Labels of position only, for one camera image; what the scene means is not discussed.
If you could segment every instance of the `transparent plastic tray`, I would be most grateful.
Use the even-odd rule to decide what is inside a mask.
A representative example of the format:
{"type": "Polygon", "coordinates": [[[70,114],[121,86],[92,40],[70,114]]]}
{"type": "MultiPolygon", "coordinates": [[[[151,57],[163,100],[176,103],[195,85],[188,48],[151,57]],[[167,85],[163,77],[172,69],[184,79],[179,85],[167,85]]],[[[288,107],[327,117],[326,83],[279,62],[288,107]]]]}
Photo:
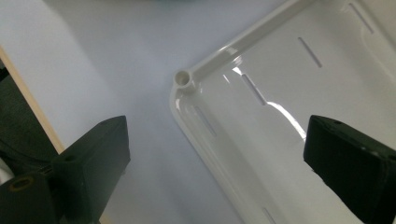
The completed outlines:
{"type": "Polygon", "coordinates": [[[172,113],[247,224],[361,223],[303,151],[311,115],[396,148],[394,39],[365,2],[288,1],[176,74],[172,113]]]}

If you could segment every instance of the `wooden edge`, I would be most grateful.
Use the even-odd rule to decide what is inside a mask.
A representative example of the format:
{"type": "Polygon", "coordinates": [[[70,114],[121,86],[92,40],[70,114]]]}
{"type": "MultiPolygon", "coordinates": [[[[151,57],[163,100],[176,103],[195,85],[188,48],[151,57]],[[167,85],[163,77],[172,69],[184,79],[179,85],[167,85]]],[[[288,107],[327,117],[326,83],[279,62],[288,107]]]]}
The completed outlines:
{"type": "MultiPolygon", "coordinates": [[[[41,110],[40,106],[35,100],[35,97],[33,97],[32,93],[30,93],[26,84],[23,82],[18,70],[15,68],[14,64],[8,58],[6,52],[3,50],[1,46],[0,46],[0,59],[3,62],[4,66],[7,68],[12,79],[14,79],[15,84],[18,86],[18,89],[21,91],[27,104],[32,109],[33,113],[35,114],[35,117],[43,127],[44,132],[46,132],[47,136],[49,137],[49,140],[55,147],[56,151],[59,154],[61,154],[64,151],[64,145],[62,144],[56,132],[53,130],[52,126],[50,125],[50,122],[47,120],[46,116],[44,115],[44,112],[41,110]]],[[[99,221],[101,224],[111,224],[110,219],[105,214],[102,214],[99,221]]]]}

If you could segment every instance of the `white table surface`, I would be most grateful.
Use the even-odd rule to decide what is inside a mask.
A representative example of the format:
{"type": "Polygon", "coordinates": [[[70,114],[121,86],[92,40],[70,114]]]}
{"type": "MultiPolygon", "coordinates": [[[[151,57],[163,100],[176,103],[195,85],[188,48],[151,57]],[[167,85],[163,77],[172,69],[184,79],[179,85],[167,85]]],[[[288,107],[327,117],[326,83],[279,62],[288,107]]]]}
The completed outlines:
{"type": "Polygon", "coordinates": [[[126,115],[113,223],[241,223],[174,121],[174,74],[282,0],[0,0],[0,45],[65,147],[126,115]]]}

